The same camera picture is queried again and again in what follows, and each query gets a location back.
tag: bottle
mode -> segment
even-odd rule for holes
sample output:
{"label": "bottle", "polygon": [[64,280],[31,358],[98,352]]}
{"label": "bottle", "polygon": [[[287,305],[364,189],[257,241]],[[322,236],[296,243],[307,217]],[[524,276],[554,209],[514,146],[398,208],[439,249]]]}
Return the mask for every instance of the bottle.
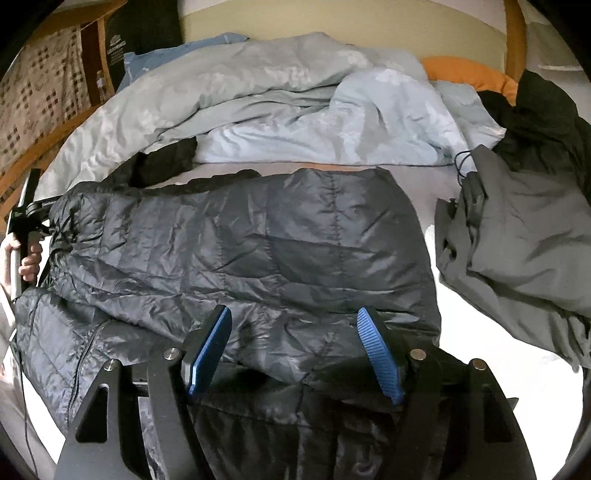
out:
{"label": "bottle", "polygon": [[96,72],[96,86],[99,89],[100,102],[105,103],[109,99],[109,95],[107,94],[107,82],[102,70]]}

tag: orange pillow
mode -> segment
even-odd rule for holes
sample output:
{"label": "orange pillow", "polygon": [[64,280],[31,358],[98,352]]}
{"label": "orange pillow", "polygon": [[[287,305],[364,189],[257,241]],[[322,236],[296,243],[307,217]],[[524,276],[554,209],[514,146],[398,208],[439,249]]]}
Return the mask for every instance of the orange pillow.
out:
{"label": "orange pillow", "polygon": [[517,82],[498,70],[460,57],[428,57],[421,62],[429,80],[467,83],[477,92],[492,90],[503,94],[511,105],[515,105]]}

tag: person's arm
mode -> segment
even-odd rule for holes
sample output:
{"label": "person's arm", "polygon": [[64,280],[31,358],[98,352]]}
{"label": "person's arm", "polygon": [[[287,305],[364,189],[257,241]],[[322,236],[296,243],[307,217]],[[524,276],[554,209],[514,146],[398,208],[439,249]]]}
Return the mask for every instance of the person's arm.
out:
{"label": "person's arm", "polygon": [[[21,244],[17,240],[14,233],[9,234],[0,244],[0,255],[4,256],[4,261],[0,265],[4,265],[4,271],[0,275],[0,283],[7,295],[10,295],[12,285],[10,284],[10,252],[20,248]],[[31,254],[21,261],[21,266],[18,267],[18,273],[27,282],[37,281],[39,275],[39,264],[41,263],[41,252],[43,251],[39,242],[32,242],[30,245]]]}

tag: blue pillow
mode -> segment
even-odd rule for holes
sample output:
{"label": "blue pillow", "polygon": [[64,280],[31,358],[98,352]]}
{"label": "blue pillow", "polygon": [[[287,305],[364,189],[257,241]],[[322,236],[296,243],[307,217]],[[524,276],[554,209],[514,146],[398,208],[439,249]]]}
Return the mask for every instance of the blue pillow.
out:
{"label": "blue pillow", "polygon": [[240,43],[246,40],[248,40],[248,37],[245,35],[240,35],[238,33],[224,33],[217,37],[192,41],[179,45],[178,47],[161,48],[149,53],[144,53],[143,55],[136,55],[133,52],[126,53],[123,57],[125,76],[123,77],[123,80],[121,80],[117,92],[120,92],[128,85],[131,85],[150,70],[154,70],[169,61],[182,57],[190,51],[197,50],[198,48],[210,47],[211,45]]}

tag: light blue blanket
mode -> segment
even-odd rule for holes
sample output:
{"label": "light blue blanket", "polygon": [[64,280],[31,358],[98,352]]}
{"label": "light blue blanket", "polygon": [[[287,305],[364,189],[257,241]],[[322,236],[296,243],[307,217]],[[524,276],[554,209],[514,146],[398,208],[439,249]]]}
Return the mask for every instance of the light blue blanket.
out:
{"label": "light blue blanket", "polygon": [[[468,85],[410,53],[325,34],[192,51],[138,79],[68,138],[37,198],[102,180],[139,151],[198,136],[196,163],[450,164],[505,130]],[[463,171],[474,169],[471,160]]]}

